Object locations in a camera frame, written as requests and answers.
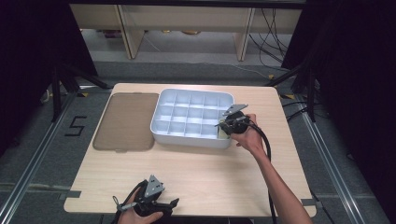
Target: brown tray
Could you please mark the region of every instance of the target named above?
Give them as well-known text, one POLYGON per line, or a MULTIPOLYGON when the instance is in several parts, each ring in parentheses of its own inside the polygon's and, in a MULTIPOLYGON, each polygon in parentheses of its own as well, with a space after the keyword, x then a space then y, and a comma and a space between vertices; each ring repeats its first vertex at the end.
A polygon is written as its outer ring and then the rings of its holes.
POLYGON ((147 150, 154 145, 150 130, 158 93, 115 93, 93 139, 98 150, 147 150))

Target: forearm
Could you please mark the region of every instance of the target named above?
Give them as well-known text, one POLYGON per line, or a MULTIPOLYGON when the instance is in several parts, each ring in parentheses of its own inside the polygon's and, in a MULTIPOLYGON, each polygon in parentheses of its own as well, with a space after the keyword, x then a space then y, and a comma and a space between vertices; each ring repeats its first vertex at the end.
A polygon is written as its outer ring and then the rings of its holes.
POLYGON ((312 223, 304 207, 285 184, 265 153, 253 155, 262 171, 265 183, 279 217, 284 223, 312 223))

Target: black wire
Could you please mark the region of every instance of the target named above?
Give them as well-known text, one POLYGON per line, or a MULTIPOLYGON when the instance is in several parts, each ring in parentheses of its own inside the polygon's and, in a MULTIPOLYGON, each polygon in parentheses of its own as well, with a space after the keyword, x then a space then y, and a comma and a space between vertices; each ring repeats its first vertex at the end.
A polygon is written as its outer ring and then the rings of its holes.
POLYGON ((267 68, 275 69, 275 70, 278 70, 278 71, 282 71, 282 72, 288 72, 288 71, 289 71, 288 69, 276 68, 276 67, 273 67, 273 66, 266 65, 266 64, 262 61, 262 51, 264 51, 266 54, 268 54, 270 57, 274 58, 275 60, 277 60, 277 61, 280 62, 280 63, 282 63, 282 60, 278 59, 274 54, 272 54, 272 53, 269 52, 268 50, 263 49, 263 48, 262 48, 262 45, 263 45, 263 44, 260 46, 260 45, 254 40, 253 36, 251 36, 251 35, 249 35, 249 36, 250 36, 251 40, 253 40, 253 42, 254 42, 254 44, 257 46, 257 48, 259 49, 259 59, 260 59, 260 62, 262 63, 263 66, 265 66, 265 67, 267 67, 267 68))
POLYGON ((102 224, 103 223, 103 217, 104 217, 105 215, 101 215, 100 216, 100 219, 99 219, 99 224, 102 224))
POLYGON ((285 47, 285 49, 288 49, 288 47, 286 47, 286 46, 282 43, 282 41, 280 41, 279 37, 277 37, 277 29, 276 29, 276 20, 275 20, 275 16, 276 16, 276 8, 273 8, 274 30, 275 30, 275 36, 276 36, 277 43, 281 44, 283 47, 285 47))
POLYGON ((251 35, 249 35, 249 36, 250 36, 251 40, 253 41, 253 43, 259 48, 260 51, 262 51, 262 52, 268 54, 268 56, 270 56, 271 58, 277 60, 279 63, 282 63, 282 60, 281 60, 281 59, 277 58, 277 57, 276 57, 273 53, 271 53, 270 51, 268 51, 268 50, 262 48, 262 45, 263 45, 264 43, 262 43, 261 45, 259 45, 259 44, 256 42, 256 40, 253 38, 253 36, 251 36, 251 35))
POLYGON ((288 106, 288 105, 296 105, 296 104, 307 104, 307 101, 297 101, 289 104, 282 105, 282 107, 288 106))
POLYGON ((334 222, 334 220, 332 219, 332 217, 330 216, 330 214, 329 214, 329 212, 327 211, 327 209, 324 207, 323 202, 320 201, 320 199, 317 197, 317 195, 314 193, 314 191, 313 191, 311 188, 309 188, 309 191, 311 191, 311 194, 312 194, 312 196, 314 197, 315 201, 317 201, 317 202, 319 202, 319 203, 322 204, 323 212, 324 212, 324 213, 326 214, 326 216, 329 218, 330 222, 331 222, 332 224, 334 224, 335 222, 334 222))
POLYGON ((268 26, 268 31, 269 31, 268 34, 271 34, 271 35, 272 35, 273 39, 275 40, 275 42, 276 42, 276 44, 277 44, 277 49, 279 50, 280 55, 282 55, 282 57, 284 58, 284 57, 285 57, 284 51, 283 51, 283 49, 282 49, 282 48, 280 47, 280 45, 279 45, 279 43, 280 43, 280 44, 282 44, 282 43, 280 42, 279 38, 277 37, 277 31, 276 31, 276 20, 275 20, 275 17, 276 17, 276 10, 273 8, 273 20, 272 20, 272 22, 271 22, 271 25, 270 25, 270 23, 268 22, 268 20, 267 20, 265 14, 264 14, 264 10, 263 10, 263 9, 262 9, 262 15, 263 15, 263 17, 264 17, 264 19, 265 19, 265 22, 267 23, 267 26, 268 26))
POLYGON ((304 113, 304 112, 306 112, 306 111, 308 111, 308 107, 307 107, 307 106, 304 107, 303 109, 301 109, 301 110, 295 112, 294 114, 292 114, 292 115, 290 115, 290 116, 287 116, 288 122, 289 122, 291 119, 294 119, 295 117, 297 117, 298 115, 300 115, 300 114, 302 114, 302 113, 304 113))

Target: black device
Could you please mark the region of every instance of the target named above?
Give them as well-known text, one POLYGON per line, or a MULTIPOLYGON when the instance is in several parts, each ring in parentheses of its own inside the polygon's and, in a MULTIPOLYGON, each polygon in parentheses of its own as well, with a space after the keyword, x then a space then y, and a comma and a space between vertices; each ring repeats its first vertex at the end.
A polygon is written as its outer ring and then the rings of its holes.
POLYGON ((250 117, 245 116, 241 109, 248 107, 248 105, 232 105, 230 108, 223 113, 223 116, 227 116, 221 120, 217 125, 226 134, 231 135, 232 133, 244 133, 250 123, 250 117))
POLYGON ((179 198, 174 199, 170 203, 157 203, 158 198, 164 190, 165 187, 163 183, 154 175, 151 175, 148 181, 145 179, 134 187, 124 203, 119 203, 118 199, 113 196, 113 200, 117 205, 117 213, 112 223, 117 224, 121 213, 131 208, 141 217, 147 217, 156 212, 163 212, 164 217, 170 217, 173 208, 177 206, 179 198), (136 191, 137 193, 134 196, 134 201, 128 203, 129 199, 136 191))

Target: white box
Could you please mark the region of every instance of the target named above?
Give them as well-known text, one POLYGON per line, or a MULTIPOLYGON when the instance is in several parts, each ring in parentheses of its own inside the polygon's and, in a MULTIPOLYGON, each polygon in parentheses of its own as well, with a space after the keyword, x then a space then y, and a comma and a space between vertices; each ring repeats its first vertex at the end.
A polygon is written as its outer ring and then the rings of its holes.
POLYGON ((231 139, 216 126, 233 105, 226 92, 163 90, 150 129, 160 144, 227 148, 231 139))

